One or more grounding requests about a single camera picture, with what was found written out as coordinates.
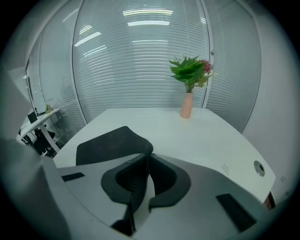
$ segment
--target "desk surface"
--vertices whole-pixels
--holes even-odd
[[[53,114],[57,113],[60,109],[57,108],[50,113],[45,113],[43,116],[37,117],[37,120],[33,123],[28,123],[26,127],[21,130],[21,138],[23,138],[26,134],[30,133],[34,129],[36,129],[41,123],[45,122],[48,118],[50,118]]]
[[[128,126],[149,140],[153,153],[212,168],[263,202],[275,175],[258,151],[230,124],[208,109],[193,109],[190,119],[179,108],[108,109],[80,130],[55,156],[57,167],[75,166],[77,146],[87,140]],[[265,175],[259,176],[254,161]]]

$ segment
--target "flower vase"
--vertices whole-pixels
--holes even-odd
[[[193,107],[193,93],[186,92],[181,106],[180,116],[182,118],[190,118]]]

